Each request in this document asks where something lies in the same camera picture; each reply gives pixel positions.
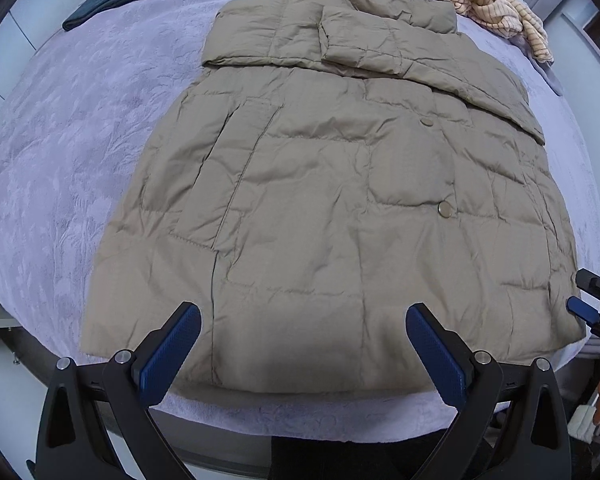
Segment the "beige puffer jacket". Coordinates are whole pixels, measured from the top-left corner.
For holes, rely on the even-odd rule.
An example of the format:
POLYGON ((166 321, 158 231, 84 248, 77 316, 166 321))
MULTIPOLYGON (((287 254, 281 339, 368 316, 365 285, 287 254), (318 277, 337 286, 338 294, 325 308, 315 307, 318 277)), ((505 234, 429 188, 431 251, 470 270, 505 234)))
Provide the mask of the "beige puffer jacket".
POLYGON ((94 259, 81 348, 182 302, 178 374, 264 394, 426 390, 421 302, 509 363, 580 340, 577 256, 522 82, 430 0, 233 0, 94 259))

